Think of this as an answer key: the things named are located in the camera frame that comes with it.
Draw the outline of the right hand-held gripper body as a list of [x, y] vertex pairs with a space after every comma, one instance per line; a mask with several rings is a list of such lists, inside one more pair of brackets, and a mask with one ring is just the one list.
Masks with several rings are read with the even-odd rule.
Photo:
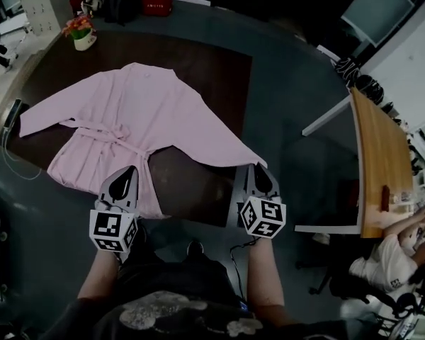
[[286, 224], [286, 205], [278, 193], [237, 201], [238, 224], [248, 235], [273, 239]]

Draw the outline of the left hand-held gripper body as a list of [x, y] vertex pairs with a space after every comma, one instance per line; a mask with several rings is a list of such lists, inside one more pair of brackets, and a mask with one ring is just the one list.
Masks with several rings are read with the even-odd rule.
[[89, 238], [99, 251], [111, 252], [124, 264], [138, 231], [133, 213], [103, 200], [95, 201], [89, 215]]

